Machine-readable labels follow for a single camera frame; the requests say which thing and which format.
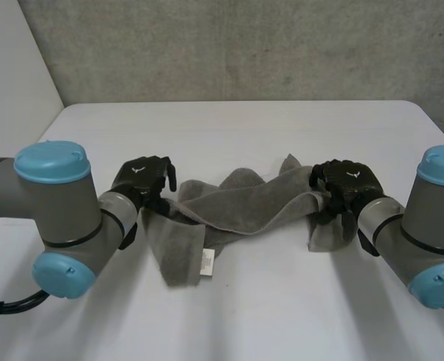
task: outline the towel tag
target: towel tag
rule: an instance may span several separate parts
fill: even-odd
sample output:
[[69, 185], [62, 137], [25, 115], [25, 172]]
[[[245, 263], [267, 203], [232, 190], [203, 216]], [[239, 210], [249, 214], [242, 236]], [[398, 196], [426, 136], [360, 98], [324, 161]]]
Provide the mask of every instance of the towel tag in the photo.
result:
[[213, 275], [213, 261], [215, 260], [215, 250], [209, 250], [204, 248], [201, 255], [201, 267], [200, 275], [211, 276]]

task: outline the blue joint cap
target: blue joint cap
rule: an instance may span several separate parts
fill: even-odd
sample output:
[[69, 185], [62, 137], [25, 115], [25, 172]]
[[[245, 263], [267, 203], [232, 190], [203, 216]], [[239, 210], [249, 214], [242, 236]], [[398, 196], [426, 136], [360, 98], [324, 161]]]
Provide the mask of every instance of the blue joint cap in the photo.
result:
[[35, 183], [65, 184], [90, 173], [83, 147], [72, 141], [45, 141], [21, 150], [14, 159], [21, 178]]
[[416, 275], [409, 284], [409, 291], [427, 308], [444, 308], [444, 263]]
[[77, 259], [61, 253], [42, 253], [32, 275], [43, 291], [60, 299], [77, 299], [94, 283], [93, 271]]
[[444, 186], [444, 145], [429, 148], [424, 153], [417, 174], [427, 182]]

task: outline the towel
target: towel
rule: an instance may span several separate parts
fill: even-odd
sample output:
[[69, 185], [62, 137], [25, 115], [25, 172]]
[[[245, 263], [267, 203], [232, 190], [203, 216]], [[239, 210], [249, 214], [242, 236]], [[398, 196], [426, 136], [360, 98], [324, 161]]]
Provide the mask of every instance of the towel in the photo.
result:
[[309, 220], [309, 251], [329, 252], [349, 244], [357, 232], [353, 215], [317, 224], [316, 215], [330, 193], [322, 185], [310, 188], [311, 171], [289, 154], [279, 175], [268, 182], [251, 169], [239, 168], [219, 186], [199, 180], [182, 183], [177, 201], [164, 200], [170, 205], [168, 217], [145, 208], [143, 228], [166, 284], [198, 284], [204, 248], [218, 256], [228, 243], [302, 217]]

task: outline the white table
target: white table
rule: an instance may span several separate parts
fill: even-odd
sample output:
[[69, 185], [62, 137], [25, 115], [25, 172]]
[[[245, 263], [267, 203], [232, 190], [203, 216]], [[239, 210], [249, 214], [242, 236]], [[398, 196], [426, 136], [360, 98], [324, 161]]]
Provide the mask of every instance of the white table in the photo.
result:
[[[99, 193], [138, 156], [170, 156], [179, 182], [217, 184], [237, 167], [270, 179], [292, 153], [309, 165], [365, 162], [402, 203], [423, 152], [444, 144], [408, 102], [75, 105], [42, 139], [82, 144]], [[213, 279], [169, 290], [139, 236], [81, 299], [1, 316], [0, 361], [444, 359], [444, 311], [423, 308], [358, 241], [309, 253], [307, 240], [301, 220], [236, 242]], [[36, 291], [30, 268], [41, 251], [31, 221], [0, 219], [0, 299]]]

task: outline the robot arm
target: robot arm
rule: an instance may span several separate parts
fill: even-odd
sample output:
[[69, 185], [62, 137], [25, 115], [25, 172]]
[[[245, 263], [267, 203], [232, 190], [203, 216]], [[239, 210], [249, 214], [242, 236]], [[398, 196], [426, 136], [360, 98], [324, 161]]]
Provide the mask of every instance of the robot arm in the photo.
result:
[[354, 214], [363, 249], [381, 256], [425, 307], [444, 308], [444, 146], [425, 153], [406, 209], [361, 163], [316, 165], [311, 186], [318, 180], [331, 193], [320, 222]]
[[0, 158], [0, 217], [31, 218], [44, 243], [32, 275], [43, 291], [75, 299], [95, 282], [117, 249], [133, 242], [140, 208], [164, 212], [160, 198], [169, 158], [127, 162], [113, 188], [96, 196], [85, 150], [69, 141], [34, 144]]

